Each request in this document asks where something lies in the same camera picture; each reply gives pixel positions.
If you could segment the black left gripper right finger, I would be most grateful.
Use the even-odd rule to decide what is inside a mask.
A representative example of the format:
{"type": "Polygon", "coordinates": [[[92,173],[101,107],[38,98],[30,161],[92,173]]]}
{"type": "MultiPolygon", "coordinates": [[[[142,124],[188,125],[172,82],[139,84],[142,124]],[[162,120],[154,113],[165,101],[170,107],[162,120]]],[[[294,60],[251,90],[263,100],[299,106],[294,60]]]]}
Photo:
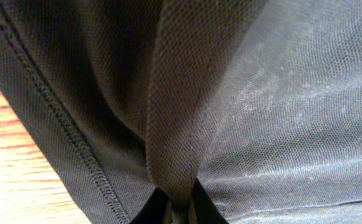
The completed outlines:
{"type": "Polygon", "coordinates": [[[192,188],[188,222],[189,224],[228,224],[198,179],[195,179],[192,188]]]}

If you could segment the black polo shirt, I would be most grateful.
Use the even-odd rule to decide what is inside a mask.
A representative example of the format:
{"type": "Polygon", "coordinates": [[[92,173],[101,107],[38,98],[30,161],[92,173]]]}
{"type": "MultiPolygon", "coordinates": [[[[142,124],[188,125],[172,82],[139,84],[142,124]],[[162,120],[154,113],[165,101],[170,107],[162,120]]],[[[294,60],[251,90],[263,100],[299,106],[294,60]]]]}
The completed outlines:
{"type": "Polygon", "coordinates": [[[92,223],[362,223],[362,0],[0,1],[0,90],[92,223]]]}

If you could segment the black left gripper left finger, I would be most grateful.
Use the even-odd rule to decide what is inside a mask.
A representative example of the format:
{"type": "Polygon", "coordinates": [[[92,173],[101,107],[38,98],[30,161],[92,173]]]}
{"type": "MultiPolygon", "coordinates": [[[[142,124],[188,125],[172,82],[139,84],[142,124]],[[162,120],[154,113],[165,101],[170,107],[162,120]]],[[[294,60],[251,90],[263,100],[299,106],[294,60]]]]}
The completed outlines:
{"type": "Polygon", "coordinates": [[[172,203],[160,188],[155,188],[152,195],[130,222],[130,224],[171,224],[172,203]]]}

